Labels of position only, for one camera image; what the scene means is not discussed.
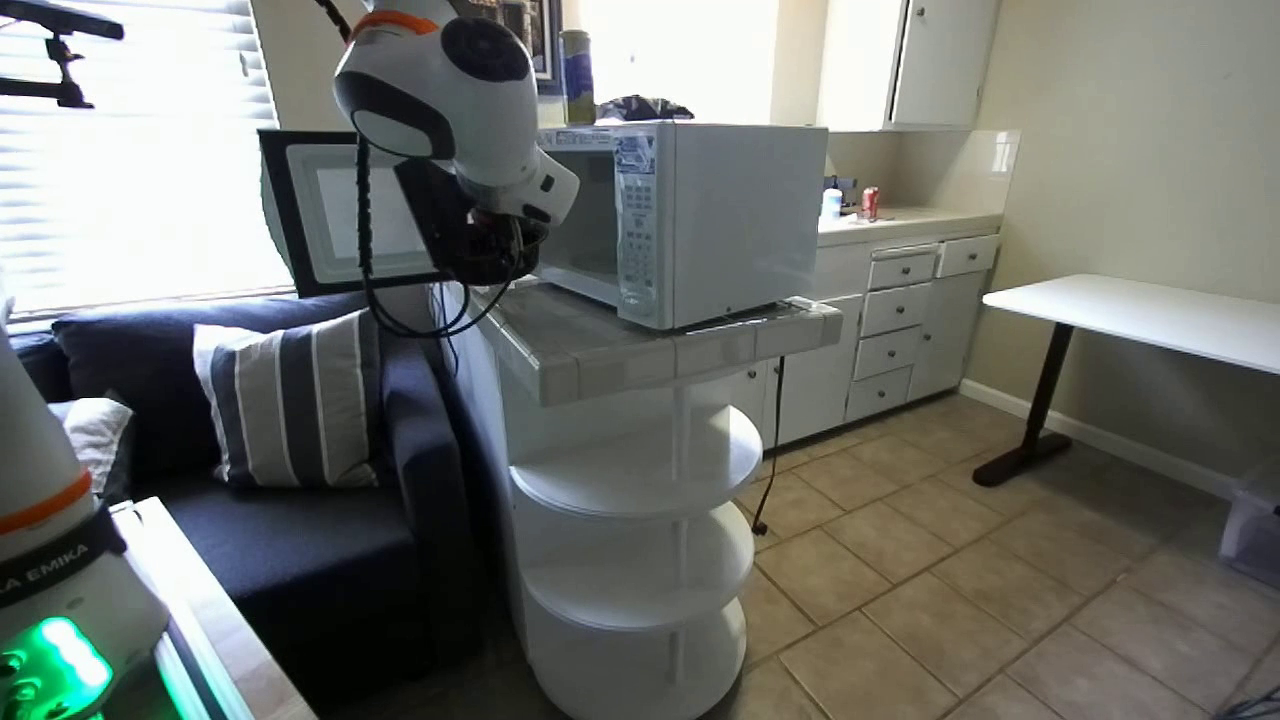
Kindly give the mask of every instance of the table leg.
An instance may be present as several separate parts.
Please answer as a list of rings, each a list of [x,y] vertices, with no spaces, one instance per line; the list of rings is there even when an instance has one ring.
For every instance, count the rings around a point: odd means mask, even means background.
[[[994,487],[994,486],[1011,480],[1016,471],[1043,466],[1049,458],[1061,458],[1065,447],[1073,447],[1066,436],[1043,431],[1043,417],[1050,403],[1054,376],[1065,372],[1066,344],[1073,344],[1073,325],[1050,325],[1038,383],[1037,383],[1030,414],[1024,425],[1024,446],[978,466],[972,471],[975,486]]]

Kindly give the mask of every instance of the window blinds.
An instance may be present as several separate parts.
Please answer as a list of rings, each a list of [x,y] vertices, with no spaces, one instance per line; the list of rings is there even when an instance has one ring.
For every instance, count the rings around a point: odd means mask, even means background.
[[[284,291],[255,129],[275,124],[248,0],[60,0],[123,25],[69,36],[86,106],[0,95],[0,270],[19,318]],[[54,80],[40,25],[0,25],[0,77]]]

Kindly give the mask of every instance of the striped pillow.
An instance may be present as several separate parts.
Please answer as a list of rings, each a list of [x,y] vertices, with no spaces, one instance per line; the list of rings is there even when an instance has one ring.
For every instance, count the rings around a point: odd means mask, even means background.
[[[230,487],[368,487],[375,342],[368,311],[248,334],[195,325],[195,376]]]

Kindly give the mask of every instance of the green light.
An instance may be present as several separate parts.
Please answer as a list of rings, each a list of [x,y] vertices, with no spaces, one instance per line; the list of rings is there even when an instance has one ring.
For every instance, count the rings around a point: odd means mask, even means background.
[[[112,690],[112,663],[86,640],[86,634],[69,618],[48,618],[15,638],[0,656],[15,660],[12,685],[22,685],[19,707],[2,707],[2,716],[81,716],[103,701]]]

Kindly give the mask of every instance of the dark blue sofa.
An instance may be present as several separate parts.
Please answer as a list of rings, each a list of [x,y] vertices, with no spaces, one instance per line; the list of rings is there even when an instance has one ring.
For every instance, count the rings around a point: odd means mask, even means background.
[[[379,487],[230,491],[192,372],[192,325],[287,329],[356,299],[112,310],[19,334],[48,402],[120,396],[130,417],[127,496],[161,496],[248,624],[322,711],[478,652],[485,553],[446,403],[424,344],[379,336]]]

